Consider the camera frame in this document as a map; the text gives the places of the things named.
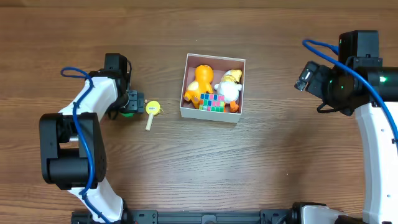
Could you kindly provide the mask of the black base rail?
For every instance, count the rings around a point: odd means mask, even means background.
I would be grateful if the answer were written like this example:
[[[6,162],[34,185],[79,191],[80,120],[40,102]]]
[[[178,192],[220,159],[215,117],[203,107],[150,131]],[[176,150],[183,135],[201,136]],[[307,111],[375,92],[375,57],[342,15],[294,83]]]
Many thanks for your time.
[[[260,210],[255,212],[158,212],[157,210],[130,210],[124,212],[119,223],[137,224],[298,224],[297,212],[288,210]]]

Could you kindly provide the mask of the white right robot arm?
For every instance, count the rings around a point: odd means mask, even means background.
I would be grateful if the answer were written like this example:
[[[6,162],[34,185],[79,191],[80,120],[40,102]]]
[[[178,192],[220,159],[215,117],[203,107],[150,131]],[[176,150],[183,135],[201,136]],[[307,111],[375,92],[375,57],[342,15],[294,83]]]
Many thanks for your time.
[[[324,113],[354,115],[364,149],[365,223],[397,223],[397,69],[379,58],[328,68],[309,61],[295,88],[322,100]]]

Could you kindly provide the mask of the yellow wooden rattle drum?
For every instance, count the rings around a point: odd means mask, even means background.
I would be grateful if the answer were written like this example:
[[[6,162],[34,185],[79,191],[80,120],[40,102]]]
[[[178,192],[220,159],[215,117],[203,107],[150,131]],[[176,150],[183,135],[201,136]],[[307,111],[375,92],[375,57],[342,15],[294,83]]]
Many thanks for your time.
[[[152,127],[152,122],[153,122],[154,116],[156,116],[158,114],[162,114],[164,111],[161,108],[160,103],[155,100],[149,101],[146,104],[145,111],[149,115],[147,124],[146,124],[146,131],[150,131],[150,129]]]

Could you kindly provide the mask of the white cardboard box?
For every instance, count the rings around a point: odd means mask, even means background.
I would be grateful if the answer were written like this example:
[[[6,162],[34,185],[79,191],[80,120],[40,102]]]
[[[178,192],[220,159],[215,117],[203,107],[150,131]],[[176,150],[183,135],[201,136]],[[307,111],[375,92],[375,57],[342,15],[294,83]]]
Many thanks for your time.
[[[205,111],[196,109],[191,101],[185,101],[183,95],[187,89],[187,86],[195,79],[195,69],[199,65],[209,65],[213,69],[214,78],[211,83],[213,87],[213,94],[217,95],[214,89],[215,84],[221,81],[221,77],[228,70],[242,70],[243,74],[240,79],[240,84],[242,84],[243,89],[239,93],[239,98],[237,104],[239,109],[235,113],[229,111],[229,104],[225,105],[224,113]],[[180,112],[183,118],[195,118],[195,119],[205,119],[212,121],[222,121],[228,123],[237,123],[243,112],[243,95],[244,95],[244,74],[246,68],[245,59],[241,58],[229,58],[229,57],[217,57],[210,55],[200,55],[200,54],[188,54],[185,64],[185,73],[182,83],[182,92],[180,100]]]

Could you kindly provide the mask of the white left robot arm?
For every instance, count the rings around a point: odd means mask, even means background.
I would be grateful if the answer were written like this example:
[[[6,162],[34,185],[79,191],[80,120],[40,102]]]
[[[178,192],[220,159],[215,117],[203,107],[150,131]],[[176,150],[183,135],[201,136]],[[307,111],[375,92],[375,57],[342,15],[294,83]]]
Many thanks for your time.
[[[72,223],[134,223],[125,201],[106,174],[106,152],[100,121],[131,104],[131,74],[98,70],[76,75],[85,85],[58,113],[39,120],[40,158],[44,181],[76,196],[87,208],[73,212]]]

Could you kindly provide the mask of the white plush duck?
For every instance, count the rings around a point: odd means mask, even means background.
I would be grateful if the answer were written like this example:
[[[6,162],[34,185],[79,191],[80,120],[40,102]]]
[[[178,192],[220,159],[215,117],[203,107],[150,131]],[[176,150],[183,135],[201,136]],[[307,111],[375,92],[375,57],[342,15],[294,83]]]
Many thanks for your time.
[[[215,84],[214,89],[218,95],[224,96],[224,102],[229,104],[229,111],[235,113],[239,109],[237,100],[239,93],[243,89],[240,84],[240,79],[243,72],[242,70],[228,70],[222,77],[218,84]]]

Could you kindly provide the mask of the green round toy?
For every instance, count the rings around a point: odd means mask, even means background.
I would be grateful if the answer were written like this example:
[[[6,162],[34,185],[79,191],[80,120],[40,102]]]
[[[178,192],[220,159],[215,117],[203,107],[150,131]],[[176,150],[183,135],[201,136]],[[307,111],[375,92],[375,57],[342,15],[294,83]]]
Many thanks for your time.
[[[134,116],[134,113],[120,113],[122,116],[130,118]]]

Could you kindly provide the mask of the colourful puzzle cube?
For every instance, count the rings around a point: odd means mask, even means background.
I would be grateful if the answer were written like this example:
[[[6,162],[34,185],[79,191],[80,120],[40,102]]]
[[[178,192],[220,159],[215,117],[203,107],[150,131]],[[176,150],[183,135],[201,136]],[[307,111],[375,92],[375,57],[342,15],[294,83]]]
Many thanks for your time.
[[[200,96],[199,109],[224,113],[225,101],[223,95],[203,93]]]

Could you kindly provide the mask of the orange dinosaur toy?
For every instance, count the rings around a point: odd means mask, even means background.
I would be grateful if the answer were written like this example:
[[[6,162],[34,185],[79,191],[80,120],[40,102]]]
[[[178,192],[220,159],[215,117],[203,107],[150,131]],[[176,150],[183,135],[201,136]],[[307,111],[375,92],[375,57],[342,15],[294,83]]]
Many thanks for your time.
[[[213,94],[211,85],[213,78],[213,69],[209,65],[199,65],[195,69],[195,79],[187,86],[183,99],[191,101],[194,107],[199,109],[201,95],[204,93]]]

